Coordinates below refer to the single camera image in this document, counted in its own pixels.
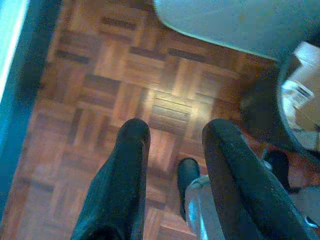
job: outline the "black boot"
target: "black boot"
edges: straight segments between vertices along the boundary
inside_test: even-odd
[[[282,151],[273,150],[268,152],[263,160],[271,165],[273,174],[288,192],[290,190],[290,185],[288,179],[289,161],[287,155]]]
[[[200,177],[200,169],[196,160],[184,158],[178,166],[178,189],[180,193],[180,214],[186,220],[185,193],[189,184]]]
[[[91,182],[72,240],[141,240],[150,132],[131,119],[120,128],[112,153]]]

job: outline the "wooden floor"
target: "wooden floor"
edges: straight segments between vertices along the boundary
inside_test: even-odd
[[[240,123],[243,92],[272,64],[165,27],[150,1],[65,0],[1,239],[69,239],[119,127],[134,117],[151,131],[144,239],[196,239],[179,216],[177,164],[193,157],[207,172],[203,126]],[[247,139],[260,155],[266,144]],[[318,181],[315,166],[291,154],[291,185]]]

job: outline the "parquet floor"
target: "parquet floor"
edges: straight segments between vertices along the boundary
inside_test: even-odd
[[[88,186],[119,127],[151,131],[145,240],[195,240],[179,217],[176,167],[207,172],[201,131],[214,118],[241,122],[239,101],[272,61],[181,35],[151,1],[65,0],[48,53],[3,219],[3,240],[67,240]],[[266,146],[247,136],[261,154]],[[319,180],[290,158],[290,183]]]

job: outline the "leg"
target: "leg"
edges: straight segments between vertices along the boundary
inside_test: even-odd
[[[309,226],[320,228],[320,186],[308,186],[290,195]]]
[[[89,187],[72,240],[140,240],[143,237],[148,125],[127,121],[114,149]]]
[[[208,175],[195,179],[185,192],[186,222],[199,240],[225,240]]]
[[[289,192],[289,161],[287,155],[278,150],[269,152],[263,159],[271,165],[271,170],[284,189]]]
[[[184,158],[178,166],[178,190],[180,193],[180,214],[186,220],[185,194],[193,180],[200,177],[200,169],[196,160]]]

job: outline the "shoe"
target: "shoe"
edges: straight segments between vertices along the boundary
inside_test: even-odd
[[[271,165],[271,170],[285,190],[290,190],[289,185],[289,161],[287,155],[278,150],[273,150],[267,153],[263,159]]]
[[[178,189],[180,193],[180,214],[186,220],[185,193],[189,184],[200,177],[200,169],[196,160],[187,157],[181,160],[178,166]]]
[[[148,146],[150,144],[148,125],[138,118],[126,121],[119,129],[116,141],[121,142],[123,139],[137,139]]]

